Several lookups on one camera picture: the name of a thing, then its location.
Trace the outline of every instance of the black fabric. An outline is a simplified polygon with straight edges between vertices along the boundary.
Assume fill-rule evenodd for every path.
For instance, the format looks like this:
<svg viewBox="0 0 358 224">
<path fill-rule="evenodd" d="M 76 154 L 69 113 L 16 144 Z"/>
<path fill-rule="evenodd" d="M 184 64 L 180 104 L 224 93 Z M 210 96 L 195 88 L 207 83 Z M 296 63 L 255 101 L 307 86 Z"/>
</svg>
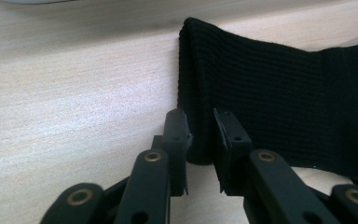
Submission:
<svg viewBox="0 0 358 224">
<path fill-rule="evenodd" d="M 358 180 L 358 46 L 307 52 L 187 19 L 179 65 L 189 162 L 212 163 L 213 108 L 223 107 L 257 148 Z"/>
</svg>

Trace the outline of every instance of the white surface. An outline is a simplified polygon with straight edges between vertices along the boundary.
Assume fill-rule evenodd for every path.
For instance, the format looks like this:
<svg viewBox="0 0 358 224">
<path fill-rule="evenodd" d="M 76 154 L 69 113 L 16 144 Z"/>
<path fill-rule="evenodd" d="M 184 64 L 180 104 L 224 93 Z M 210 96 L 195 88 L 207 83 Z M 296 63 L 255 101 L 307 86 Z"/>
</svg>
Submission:
<svg viewBox="0 0 358 224">
<path fill-rule="evenodd" d="M 107 188 L 175 108 L 178 33 L 196 17 L 306 50 L 358 44 L 358 1 L 0 1 L 0 223 L 37 223 L 79 182 Z M 296 169 L 324 192 L 344 177 Z M 244 223 L 212 166 L 188 167 L 172 223 Z"/>
</svg>

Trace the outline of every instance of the light wood grain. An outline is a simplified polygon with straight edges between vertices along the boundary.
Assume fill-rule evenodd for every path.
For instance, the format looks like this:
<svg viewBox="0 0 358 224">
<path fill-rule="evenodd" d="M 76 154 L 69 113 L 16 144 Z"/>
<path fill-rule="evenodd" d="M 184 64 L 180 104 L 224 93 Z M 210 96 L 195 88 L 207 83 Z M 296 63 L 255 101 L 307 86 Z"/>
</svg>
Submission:
<svg viewBox="0 0 358 224">
<path fill-rule="evenodd" d="M 0 1 L 0 223 L 37 223 L 80 182 L 107 188 L 175 108 L 178 33 L 196 17 L 306 50 L 358 44 L 358 1 Z M 342 176 L 296 168 L 326 193 Z M 246 223 L 213 167 L 189 165 L 172 223 Z"/>
</svg>

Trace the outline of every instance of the wooden table surface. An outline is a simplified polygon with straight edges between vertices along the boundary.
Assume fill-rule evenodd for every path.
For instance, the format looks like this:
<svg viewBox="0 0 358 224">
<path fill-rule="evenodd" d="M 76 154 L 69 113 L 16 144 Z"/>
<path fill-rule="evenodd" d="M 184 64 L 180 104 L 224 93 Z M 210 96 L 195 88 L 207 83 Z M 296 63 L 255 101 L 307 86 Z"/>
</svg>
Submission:
<svg viewBox="0 0 358 224">
<path fill-rule="evenodd" d="M 178 34 L 187 17 L 305 50 L 358 44 L 358 1 L 0 1 L 0 223 L 37 223 L 80 182 L 131 172 L 176 106 Z M 247 223 L 212 166 L 188 165 L 172 223 Z M 325 193 L 342 176 L 295 168 Z"/>
</svg>

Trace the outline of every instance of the black knit cloth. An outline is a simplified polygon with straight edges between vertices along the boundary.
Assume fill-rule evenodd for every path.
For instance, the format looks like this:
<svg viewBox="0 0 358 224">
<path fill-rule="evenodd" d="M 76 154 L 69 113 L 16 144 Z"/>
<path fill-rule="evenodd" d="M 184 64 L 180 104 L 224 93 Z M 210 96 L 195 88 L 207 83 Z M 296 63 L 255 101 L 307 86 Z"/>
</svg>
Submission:
<svg viewBox="0 0 358 224">
<path fill-rule="evenodd" d="M 187 19 L 179 74 L 189 162 L 212 163 L 213 108 L 222 107 L 255 147 L 358 180 L 358 46 L 307 52 Z"/>
</svg>

